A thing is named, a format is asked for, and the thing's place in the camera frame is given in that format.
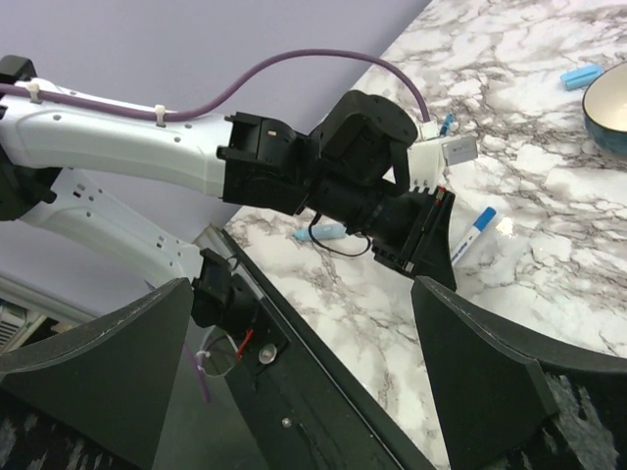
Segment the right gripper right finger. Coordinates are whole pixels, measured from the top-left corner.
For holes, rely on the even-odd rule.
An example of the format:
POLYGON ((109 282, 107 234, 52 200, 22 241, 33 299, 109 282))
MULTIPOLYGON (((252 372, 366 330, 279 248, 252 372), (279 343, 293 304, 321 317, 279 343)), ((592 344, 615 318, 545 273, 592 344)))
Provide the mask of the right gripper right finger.
POLYGON ((549 381, 567 382, 626 448, 626 361, 519 325, 419 276, 411 288, 419 342, 448 450, 510 450, 559 410, 549 381))

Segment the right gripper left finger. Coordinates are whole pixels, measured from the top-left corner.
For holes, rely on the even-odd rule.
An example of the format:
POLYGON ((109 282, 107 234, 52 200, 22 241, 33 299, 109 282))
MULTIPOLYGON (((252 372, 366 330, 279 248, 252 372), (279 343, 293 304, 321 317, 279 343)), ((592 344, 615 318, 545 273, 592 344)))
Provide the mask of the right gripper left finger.
POLYGON ((193 293, 175 279, 121 309, 1 356, 1 386, 140 469, 152 467, 193 293))

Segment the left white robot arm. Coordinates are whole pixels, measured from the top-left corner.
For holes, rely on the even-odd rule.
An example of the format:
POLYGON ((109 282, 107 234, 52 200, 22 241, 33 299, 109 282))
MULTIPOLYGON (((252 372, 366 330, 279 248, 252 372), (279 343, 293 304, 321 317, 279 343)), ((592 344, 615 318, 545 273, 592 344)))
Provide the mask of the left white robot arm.
POLYGON ((71 93, 31 60, 1 61, 1 216, 58 233, 159 287, 186 278, 201 327, 258 338, 263 324, 229 263, 181 242, 108 195, 91 170, 165 181, 229 204, 312 210, 363 236, 377 262, 457 285, 449 251, 454 195, 412 188, 417 129, 398 105, 347 92, 310 133, 212 106, 170 112, 71 93))

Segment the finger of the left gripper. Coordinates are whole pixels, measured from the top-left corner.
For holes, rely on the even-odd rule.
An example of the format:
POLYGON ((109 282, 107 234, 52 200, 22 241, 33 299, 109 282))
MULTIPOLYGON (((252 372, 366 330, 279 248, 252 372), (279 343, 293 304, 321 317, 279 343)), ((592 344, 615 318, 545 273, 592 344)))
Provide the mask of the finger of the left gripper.
POLYGON ((414 273, 429 277, 453 292, 457 290, 457 281, 451 261, 449 235, 454 201, 455 195, 445 188, 437 188, 433 195, 429 195, 414 273))

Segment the white pen blue tip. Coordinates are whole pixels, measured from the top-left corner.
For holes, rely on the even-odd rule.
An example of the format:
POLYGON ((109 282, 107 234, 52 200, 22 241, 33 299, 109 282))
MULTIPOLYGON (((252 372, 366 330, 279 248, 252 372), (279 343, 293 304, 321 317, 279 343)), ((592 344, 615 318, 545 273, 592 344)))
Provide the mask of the white pen blue tip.
POLYGON ((455 246, 451 253, 451 263, 455 266, 465 255, 471 245, 486 230, 492 220, 495 218, 497 211, 492 207, 487 207, 474 220, 468 228, 461 240, 455 246))

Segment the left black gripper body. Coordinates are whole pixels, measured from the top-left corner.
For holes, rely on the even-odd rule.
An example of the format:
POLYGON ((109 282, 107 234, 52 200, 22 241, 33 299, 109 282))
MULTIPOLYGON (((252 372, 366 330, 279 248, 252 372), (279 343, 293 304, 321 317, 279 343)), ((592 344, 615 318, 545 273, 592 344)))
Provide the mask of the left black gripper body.
POLYGON ((415 273, 420 232, 428 213, 425 206, 435 191, 413 190, 386 202, 370 234, 377 262, 400 274, 415 273))

